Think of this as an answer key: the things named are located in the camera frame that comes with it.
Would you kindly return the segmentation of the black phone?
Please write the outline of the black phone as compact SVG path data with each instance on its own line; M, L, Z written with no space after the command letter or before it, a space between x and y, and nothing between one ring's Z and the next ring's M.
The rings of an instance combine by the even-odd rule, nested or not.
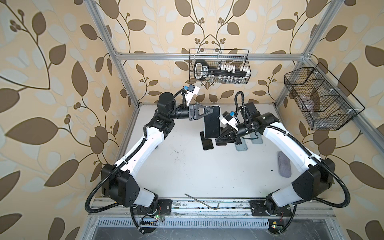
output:
M200 132L201 142L203 146L203 150L212 150L214 148L213 142L211 139L206 139L204 136L204 132Z
M221 135L221 108L220 106L209 106L212 113L204 117L204 137L206 139L217 139Z
M228 128L221 128L220 136L215 139L217 146L226 146L228 137Z

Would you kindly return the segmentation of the black phone front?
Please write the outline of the black phone front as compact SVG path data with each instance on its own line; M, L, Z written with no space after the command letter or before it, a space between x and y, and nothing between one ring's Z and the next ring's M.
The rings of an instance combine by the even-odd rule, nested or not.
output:
M204 137L206 139L217 139L221 135L221 108L220 106L209 106L212 113L204 117Z

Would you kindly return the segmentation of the pale blue phone case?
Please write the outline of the pale blue phone case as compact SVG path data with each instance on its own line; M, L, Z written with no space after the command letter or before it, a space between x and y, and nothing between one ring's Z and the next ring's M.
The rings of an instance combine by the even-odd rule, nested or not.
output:
M257 133L257 132L251 133L250 138L251 138L252 144L254 144L254 145L262 145L263 144L263 139L262 139L262 136L260 135L260 133Z
M248 150L248 146L246 143L241 143L239 145L235 145L235 148L238 152L244 152Z

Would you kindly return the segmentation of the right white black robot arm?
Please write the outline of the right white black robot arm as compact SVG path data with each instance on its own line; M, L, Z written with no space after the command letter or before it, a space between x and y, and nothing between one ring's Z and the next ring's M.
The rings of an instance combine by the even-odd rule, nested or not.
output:
M297 168L300 176L290 185L266 196L265 211L276 216L278 210L290 204L298 205L311 200L333 208L345 208L351 202L351 195L342 179L335 174L335 163L322 159L310 151L289 133L278 118L271 113L260 114L254 103L235 102L234 112L225 112L221 122L226 127L216 139L218 144L233 143L240 145L242 138L251 133L259 133L272 141ZM318 196L328 190L333 181L342 188L345 198L341 203L331 203Z

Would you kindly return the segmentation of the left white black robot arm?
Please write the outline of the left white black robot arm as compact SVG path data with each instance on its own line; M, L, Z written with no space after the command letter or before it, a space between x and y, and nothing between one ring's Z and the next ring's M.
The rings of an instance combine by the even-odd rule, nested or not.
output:
M136 176L151 153L171 133L176 119L199 120L211 116L212 107L192 104L183 96L182 104L178 105L175 95L166 92L159 96L157 109L151 120L143 127L143 137L115 164L107 164L102 169L102 179L91 191L85 202L85 210L96 214L117 206L126 208L140 206L150 212L158 209L158 195L141 188L136 182ZM93 209L91 200L98 190L114 201L105 207Z

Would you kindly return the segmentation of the black socket holder tool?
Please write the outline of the black socket holder tool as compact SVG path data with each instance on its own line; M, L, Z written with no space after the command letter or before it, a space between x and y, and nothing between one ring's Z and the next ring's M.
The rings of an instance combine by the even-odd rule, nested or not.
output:
M223 65L217 64L209 65L204 60L197 60L194 63L192 69L193 77L196 80L204 80L209 78L209 80L246 80L251 76L251 70L247 66L240 66L237 68L235 65Z

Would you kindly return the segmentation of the grey oval pad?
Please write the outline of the grey oval pad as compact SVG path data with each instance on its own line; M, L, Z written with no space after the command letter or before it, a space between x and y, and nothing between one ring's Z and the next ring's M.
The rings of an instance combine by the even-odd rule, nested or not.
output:
M278 170L283 178L292 176L291 161L282 151L278 152Z

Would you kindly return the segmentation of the metal hex key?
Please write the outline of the metal hex key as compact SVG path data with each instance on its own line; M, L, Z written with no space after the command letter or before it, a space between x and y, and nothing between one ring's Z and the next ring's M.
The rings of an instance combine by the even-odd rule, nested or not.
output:
M205 203L205 202L203 202L203 201L201 201L201 200L199 200L199 199L197 199L195 197L192 197L191 195L185 194L185 196L187 196L188 198L196 201L197 203L202 204L203 206L207 207L208 209L211 209L211 210L214 210L214 211L217 211L219 209L219 207L220 207L220 203L218 203L216 207L212 207L212 206L208 205L207 203Z

